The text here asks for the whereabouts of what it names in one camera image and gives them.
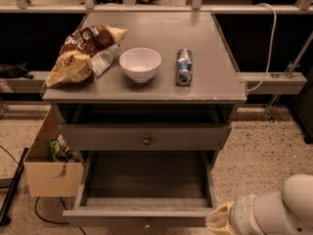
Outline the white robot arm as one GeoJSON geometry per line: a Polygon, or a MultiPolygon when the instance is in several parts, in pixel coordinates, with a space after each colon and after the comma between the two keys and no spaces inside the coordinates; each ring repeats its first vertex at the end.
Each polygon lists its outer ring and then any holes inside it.
{"type": "Polygon", "coordinates": [[[296,174],[281,191],[226,202],[205,225],[214,235],[313,235],[313,176],[296,174]]]}

